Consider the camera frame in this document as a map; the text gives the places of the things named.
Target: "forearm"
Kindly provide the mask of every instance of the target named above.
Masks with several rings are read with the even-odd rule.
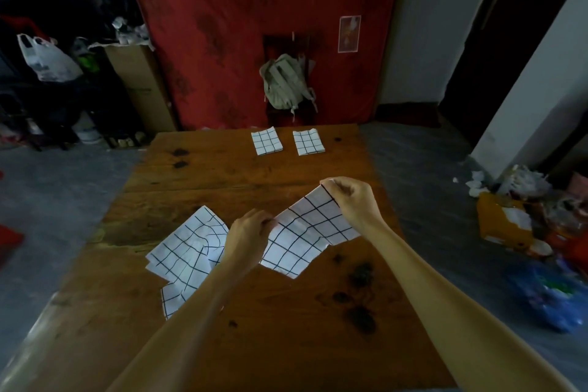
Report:
[[[207,330],[239,281],[223,263],[151,337],[107,392],[183,390]]]
[[[528,344],[448,282],[386,225],[368,226],[365,237],[386,260],[463,390],[576,390]]]

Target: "wooden chair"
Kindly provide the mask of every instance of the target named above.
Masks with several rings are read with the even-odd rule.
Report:
[[[308,62],[310,60],[309,50],[311,45],[310,36],[296,35],[290,36],[271,36],[263,35],[263,57],[265,62],[270,59],[277,59],[282,54],[289,54],[293,58],[300,55],[305,56],[304,60],[304,80],[308,84]],[[295,110],[298,122],[303,126],[312,126],[315,123],[315,106],[312,102],[305,99],[298,104]],[[274,108],[267,102],[265,108],[268,117],[268,125],[271,126],[290,126],[292,125],[292,113],[289,109]]]

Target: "door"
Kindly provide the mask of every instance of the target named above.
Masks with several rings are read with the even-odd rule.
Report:
[[[483,0],[440,112],[476,145],[566,0]]]

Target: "red curtain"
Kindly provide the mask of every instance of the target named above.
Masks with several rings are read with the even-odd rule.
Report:
[[[366,121],[393,0],[139,0],[188,130],[264,126],[262,34],[311,35],[320,124]],[[339,18],[361,15],[359,51],[337,53]]]

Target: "tiled floor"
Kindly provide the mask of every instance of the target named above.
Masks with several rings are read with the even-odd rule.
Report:
[[[561,335],[531,321],[501,277],[518,256],[478,236],[475,202],[463,184],[470,175],[462,164],[470,152],[464,139],[445,125],[428,129],[371,123],[362,132],[408,243],[579,389],[588,390],[588,329]],[[26,336],[141,154],[83,145],[66,153],[0,152],[5,172],[0,223],[26,234],[25,243],[0,269],[1,365]]]

